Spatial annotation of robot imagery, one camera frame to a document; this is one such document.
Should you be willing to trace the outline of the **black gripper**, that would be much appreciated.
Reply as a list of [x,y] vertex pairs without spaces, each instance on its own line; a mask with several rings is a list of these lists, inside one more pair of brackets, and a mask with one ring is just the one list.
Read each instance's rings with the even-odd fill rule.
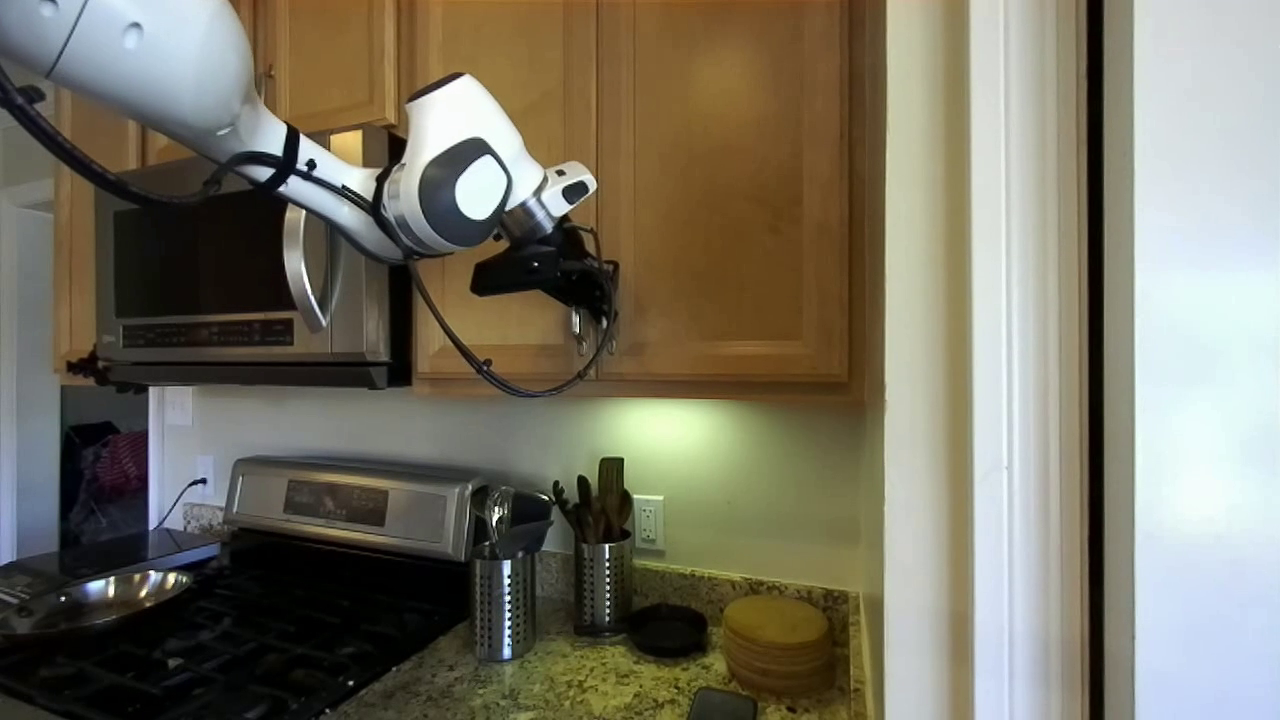
[[565,219],[550,247],[550,280],[545,290],[561,298],[565,309],[589,310],[596,323],[617,318],[617,285],[622,262],[592,250],[596,233]]

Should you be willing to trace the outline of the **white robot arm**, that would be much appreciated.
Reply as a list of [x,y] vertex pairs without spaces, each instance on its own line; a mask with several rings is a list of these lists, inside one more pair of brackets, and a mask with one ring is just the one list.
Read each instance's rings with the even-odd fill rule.
[[582,161],[541,164],[467,70],[407,101],[399,161],[360,169],[264,102],[228,0],[0,0],[0,54],[281,192],[371,260],[506,239],[476,262],[476,297],[538,287],[601,328],[617,323],[622,268],[592,255],[572,224],[596,175]]

